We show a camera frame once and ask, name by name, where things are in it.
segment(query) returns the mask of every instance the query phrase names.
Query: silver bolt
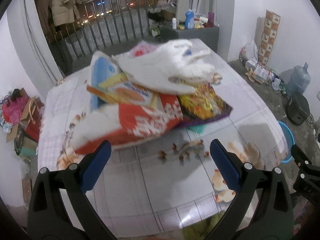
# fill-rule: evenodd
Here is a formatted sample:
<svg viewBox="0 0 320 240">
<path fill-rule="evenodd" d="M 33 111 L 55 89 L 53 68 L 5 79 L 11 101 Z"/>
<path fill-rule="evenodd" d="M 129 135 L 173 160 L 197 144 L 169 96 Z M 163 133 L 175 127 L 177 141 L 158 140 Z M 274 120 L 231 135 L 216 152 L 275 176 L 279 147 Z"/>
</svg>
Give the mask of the silver bolt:
<svg viewBox="0 0 320 240">
<path fill-rule="evenodd" d="M 245 167 L 247 170 L 251 170 L 251 169 L 252 169 L 252 164 L 251 164 L 251 163 L 245 163 L 245 164 L 244 164 L 244 167 Z"/>
<path fill-rule="evenodd" d="M 72 170 L 72 171 L 76 170 L 76 168 L 78 168 L 78 164 L 76 164 L 76 163 L 71 163 L 69 165 L 69 169 Z"/>
<path fill-rule="evenodd" d="M 280 174 L 280 173 L 281 173 L 281 169 L 278 168 L 278 167 L 275 167 L 275 172 L 278 173 L 278 174 Z"/>
<path fill-rule="evenodd" d="M 40 173 L 41 174 L 45 174 L 47 172 L 47 168 L 46 167 L 43 167 L 40 169 Z"/>
</svg>

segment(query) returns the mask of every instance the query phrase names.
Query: green cloth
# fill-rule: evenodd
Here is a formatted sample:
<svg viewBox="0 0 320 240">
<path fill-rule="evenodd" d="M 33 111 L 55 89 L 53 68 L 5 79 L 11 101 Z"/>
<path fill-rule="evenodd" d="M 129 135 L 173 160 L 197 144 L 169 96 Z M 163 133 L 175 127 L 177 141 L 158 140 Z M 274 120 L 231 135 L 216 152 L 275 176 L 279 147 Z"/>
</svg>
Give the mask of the green cloth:
<svg viewBox="0 0 320 240">
<path fill-rule="evenodd" d="M 221 211 L 212 217 L 205 220 L 201 220 L 191 226 L 183 228 L 182 234 L 185 240 L 203 240 L 212 231 L 212 229 L 218 224 L 219 220 L 224 215 L 224 211 Z"/>
</svg>

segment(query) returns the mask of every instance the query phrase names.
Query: bottle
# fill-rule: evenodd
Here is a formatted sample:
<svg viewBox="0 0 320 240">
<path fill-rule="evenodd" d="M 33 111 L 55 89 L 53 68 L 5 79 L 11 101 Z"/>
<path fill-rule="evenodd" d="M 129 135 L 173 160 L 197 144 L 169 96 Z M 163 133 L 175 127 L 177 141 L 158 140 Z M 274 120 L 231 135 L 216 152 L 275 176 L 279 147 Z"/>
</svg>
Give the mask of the bottle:
<svg viewBox="0 0 320 240">
<path fill-rule="evenodd" d="M 176 18 L 172 18 L 172 29 L 173 30 L 177 29 L 177 19 Z"/>
<path fill-rule="evenodd" d="M 306 91 L 308 85 L 311 81 L 311 76 L 308 73 L 308 63 L 306 62 L 304 64 L 304 67 L 302 66 L 295 66 L 293 69 L 293 72 L 290 77 L 290 81 L 285 87 L 285 90 L 287 92 L 287 97 L 290 99 L 292 94 L 295 91 L 298 91 L 303 94 L 303 92 Z"/>
<path fill-rule="evenodd" d="M 186 12 L 186 22 L 185 22 L 186 29 L 194 29 L 195 28 L 195 19 L 193 11 L 189 10 Z"/>
</svg>

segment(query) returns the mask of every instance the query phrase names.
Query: blue gripper pad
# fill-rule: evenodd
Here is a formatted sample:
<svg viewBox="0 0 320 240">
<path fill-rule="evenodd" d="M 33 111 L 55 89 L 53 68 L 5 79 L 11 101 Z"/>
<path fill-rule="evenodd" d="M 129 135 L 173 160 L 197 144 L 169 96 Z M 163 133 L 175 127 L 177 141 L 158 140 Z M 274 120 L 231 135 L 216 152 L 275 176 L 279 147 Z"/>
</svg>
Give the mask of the blue gripper pad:
<svg viewBox="0 0 320 240">
<path fill-rule="evenodd" d="M 95 157 L 91 160 L 81 176 L 80 188 L 83 193 L 92 190 L 96 184 L 103 168 L 106 166 L 111 156 L 111 144 L 108 141 L 105 141 L 95 153 Z"/>
<path fill-rule="evenodd" d="M 231 162 L 227 155 L 227 150 L 218 139 L 211 142 L 210 155 L 227 183 L 228 188 L 238 193 L 241 189 L 239 171 Z"/>
</svg>

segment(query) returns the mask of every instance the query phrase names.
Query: red and white snack bag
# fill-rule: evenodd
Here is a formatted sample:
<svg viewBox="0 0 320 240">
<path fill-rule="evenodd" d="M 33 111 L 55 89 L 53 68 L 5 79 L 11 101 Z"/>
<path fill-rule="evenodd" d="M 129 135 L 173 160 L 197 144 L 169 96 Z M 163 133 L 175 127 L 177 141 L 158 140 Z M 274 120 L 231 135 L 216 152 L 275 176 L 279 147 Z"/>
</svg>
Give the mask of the red and white snack bag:
<svg viewBox="0 0 320 240">
<path fill-rule="evenodd" d="M 182 121 L 177 97 L 159 96 L 160 110 L 134 104 L 101 106 L 74 123 L 65 147 L 71 146 L 76 154 L 87 154 L 94 152 L 104 140 L 113 149 L 121 149 L 158 138 Z"/>
</svg>

